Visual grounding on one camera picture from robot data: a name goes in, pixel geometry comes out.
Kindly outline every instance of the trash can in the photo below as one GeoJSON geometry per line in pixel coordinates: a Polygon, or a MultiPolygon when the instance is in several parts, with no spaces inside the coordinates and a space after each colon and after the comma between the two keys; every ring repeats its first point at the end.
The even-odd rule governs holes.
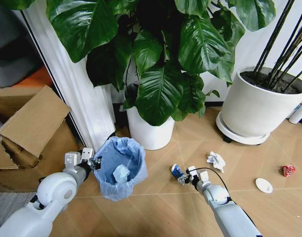
{"type": "Polygon", "coordinates": [[[145,150],[134,139],[128,137],[109,138],[95,154],[101,157],[101,168],[94,175],[100,183],[102,195],[112,201],[127,198],[133,192],[134,185],[147,178],[145,150]],[[129,170],[127,181],[118,183],[114,176],[116,168],[124,165],[129,170]]]}

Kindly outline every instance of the orange object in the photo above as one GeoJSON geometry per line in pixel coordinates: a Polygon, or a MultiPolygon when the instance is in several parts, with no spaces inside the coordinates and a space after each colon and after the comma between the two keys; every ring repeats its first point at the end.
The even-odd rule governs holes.
{"type": "Polygon", "coordinates": [[[44,87],[45,85],[52,86],[52,84],[52,79],[43,65],[35,73],[12,87],[44,87]]]}

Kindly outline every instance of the crumpled plastic bag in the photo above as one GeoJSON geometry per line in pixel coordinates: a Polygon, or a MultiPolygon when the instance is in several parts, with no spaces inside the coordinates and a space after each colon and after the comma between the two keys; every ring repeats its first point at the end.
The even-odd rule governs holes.
{"type": "Polygon", "coordinates": [[[94,159],[102,156],[101,169],[94,175],[100,183],[102,195],[112,201],[129,197],[134,185],[147,178],[145,150],[134,139],[128,137],[109,138],[94,155],[94,159]],[[128,181],[122,184],[116,182],[113,172],[119,165],[125,165],[130,174],[128,181]]]}
{"type": "Polygon", "coordinates": [[[214,164],[214,168],[224,173],[223,167],[225,167],[225,161],[224,159],[222,159],[222,157],[219,154],[211,151],[210,154],[208,155],[207,162],[214,164]]]}

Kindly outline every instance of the white plastic lid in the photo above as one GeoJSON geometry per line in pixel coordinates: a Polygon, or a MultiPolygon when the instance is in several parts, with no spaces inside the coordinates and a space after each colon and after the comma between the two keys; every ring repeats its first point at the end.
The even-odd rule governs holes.
{"type": "Polygon", "coordinates": [[[255,183],[258,189],[262,192],[266,194],[271,194],[273,192],[273,186],[266,179],[257,178],[255,183]]]}

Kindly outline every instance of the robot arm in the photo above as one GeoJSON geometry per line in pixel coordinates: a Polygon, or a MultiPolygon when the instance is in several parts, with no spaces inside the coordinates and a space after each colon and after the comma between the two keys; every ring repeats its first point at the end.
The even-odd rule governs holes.
{"type": "Polygon", "coordinates": [[[77,194],[78,187],[100,159],[93,161],[93,149],[65,154],[63,172],[50,174],[42,180],[36,195],[23,208],[13,213],[0,227],[0,237],[48,237],[52,222],[77,194]]]}
{"type": "Polygon", "coordinates": [[[188,173],[187,179],[205,197],[225,237],[262,237],[248,215],[230,198],[227,189],[209,182],[207,171],[200,173],[200,179],[194,166],[188,168],[188,173]]]}

